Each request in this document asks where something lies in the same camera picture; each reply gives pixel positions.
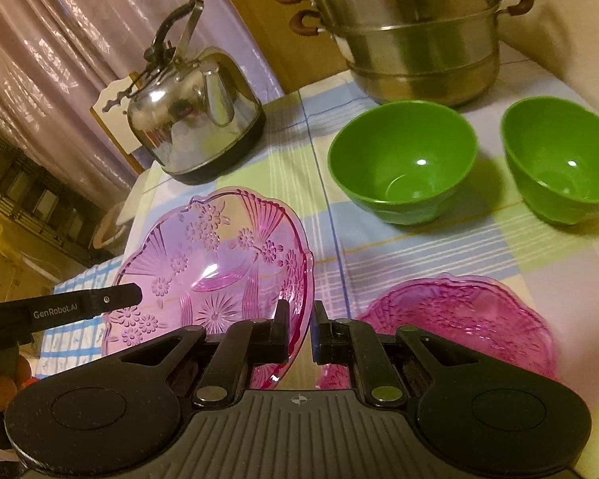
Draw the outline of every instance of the crosshair symbol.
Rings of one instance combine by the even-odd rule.
[[[308,402],[308,398],[304,395],[298,394],[297,396],[293,396],[291,398],[291,402],[293,402],[295,405],[302,405]]]

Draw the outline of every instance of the curtain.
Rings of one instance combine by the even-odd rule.
[[[0,0],[0,132],[97,205],[125,198],[136,175],[89,108],[111,81],[144,68],[153,34],[185,1]],[[230,0],[205,4],[190,52],[219,46],[263,102],[280,96]]]

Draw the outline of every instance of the transparent pink bowl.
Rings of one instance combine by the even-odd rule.
[[[488,277],[442,274],[406,281],[359,320],[394,335],[413,325],[528,371],[556,378],[556,344],[546,322],[506,286]],[[348,369],[327,366],[318,387],[345,389]]]
[[[259,389],[274,387],[291,366],[315,293],[313,254],[295,212],[242,188],[194,196],[162,216],[115,278],[130,282],[142,302],[104,315],[102,355],[182,326],[222,333],[242,319],[272,318],[277,300],[288,300],[289,363],[257,367],[251,387]]]

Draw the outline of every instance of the kettle spout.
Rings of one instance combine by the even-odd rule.
[[[206,60],[200,66],[204,76],[204,105],[206,113],[216,126],[227,126],[235,116],[235,108],[220,76],[219,65]]]

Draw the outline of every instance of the plaid tablecloth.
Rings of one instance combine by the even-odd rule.
[[[268,104],[259,147],[215,182],[185,186],[152,169],[126,255],[162,214],[192,196],[246,186],[284,201],[301,218],[316,261],[315,297],[324,301],[331,318],[358,316],[372,299],[406,279],[442,272],[499,279],[547,319],[560,346],[561,380],[593,408],[593,434],[577,470],[586,479],[599,479],[599,220],[556,229],[523,204],[505,164],[499,124],[509,105],[532,95],[586,105],[550,73],[502,44],[497,82],[461,110],[476,130],[481,152],[457,205],[429,225],[403,228],[358,209],[329,176],[326,155],[333,138],[376,104],[349,73],[325,79]],[[95,267],[56,291],[108,285],[120,263],[118,258]],[[38,376],[99,358],[102,334],[99,319],[50,330]],[[319,371],[308,361],[305,347],[289,372],[303,366],[295,385],[314,384]]]

